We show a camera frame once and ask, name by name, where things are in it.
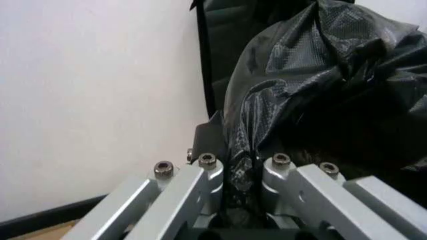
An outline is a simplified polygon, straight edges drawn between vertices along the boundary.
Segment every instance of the black baseboard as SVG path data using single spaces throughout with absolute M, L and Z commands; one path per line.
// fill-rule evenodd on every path
M 0 222 L 0 239 L 13 238 L 72 220 L 81 219 L 104 199 L 104 197 L 105 195 L 98 196 Z

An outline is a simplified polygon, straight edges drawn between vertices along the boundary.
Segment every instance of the bolt head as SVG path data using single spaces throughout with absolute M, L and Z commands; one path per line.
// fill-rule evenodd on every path
M 187 162 L 191 162 L 193 158 L 193 149 L 192 148 L 188 148 L 187 149 Z
M 170 161 L 159 161 L 154 166 L 154 175 L 158 179 L 168 179 L 174 175 L 174 165 Z
M 284 153 L 276 153 L 273 155 L 272 163 L 274 167 L 286 167 L 291 163 L 291 158 Z
M 202 153 L 198 157 L 198 166 L 205 170 L 212 170 L 217 166 L 217 157 L 209 152 Z
M 340 169 L 337 167 L 337 165 L 327 161 L 319 164 L 319 168 L 331 177 L 337 176 L 338 173 L 340 173 Z

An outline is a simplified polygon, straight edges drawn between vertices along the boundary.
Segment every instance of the white wall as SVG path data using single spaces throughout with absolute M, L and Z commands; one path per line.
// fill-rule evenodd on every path
M 191 0 L 0 0 L 0 222 L 186 162 L 207 121 Z
M 427 33 L 427 0 L 356 0 L 386 18 L 419 26 Z

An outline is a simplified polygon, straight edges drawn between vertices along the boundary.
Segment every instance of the wooden floor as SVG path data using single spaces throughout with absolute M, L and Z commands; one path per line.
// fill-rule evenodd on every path
M 9 238 L 10 240 L 59 240 L 64 236 L 78 220 L 61 223 L 38 231 L 33 231 L 22 236 Z

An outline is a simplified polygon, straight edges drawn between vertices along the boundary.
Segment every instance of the crumpled black fabric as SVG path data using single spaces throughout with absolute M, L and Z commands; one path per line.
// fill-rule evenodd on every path
M 414 25 L 318 0 L 270 26 L 244 49 L 225 96 L 227 207 L 254 208 L 276 139 L 363 174 L 425 172 L 426 92 L 427 37 Z

